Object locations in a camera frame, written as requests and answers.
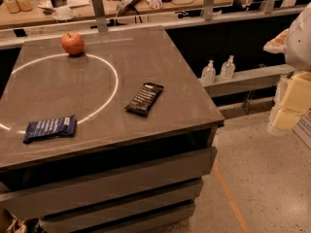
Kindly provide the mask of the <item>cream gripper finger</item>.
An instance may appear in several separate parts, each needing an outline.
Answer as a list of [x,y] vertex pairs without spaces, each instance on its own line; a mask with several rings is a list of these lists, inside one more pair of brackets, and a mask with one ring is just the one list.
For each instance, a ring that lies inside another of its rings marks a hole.
[[274,136],[281,136],[289,130],[288,117],[290,114],[281,108],[281,102],[286,94],[289,78],[282,76],[277,84],[272,107],[267,124],[267,132]]
[[311,73],[300,72],[290,77],[281,108],[287,111],[289,130],[311,108]]

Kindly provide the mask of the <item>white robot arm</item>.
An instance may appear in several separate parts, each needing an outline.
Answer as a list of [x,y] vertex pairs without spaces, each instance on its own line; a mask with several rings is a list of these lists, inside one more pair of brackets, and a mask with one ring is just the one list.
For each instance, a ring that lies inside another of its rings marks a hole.
[[268,130],[281,134],[292,130],[311,108],[311,3],[288,29],[268,41],[263,49],[282,53],[294,73],[278,82]]

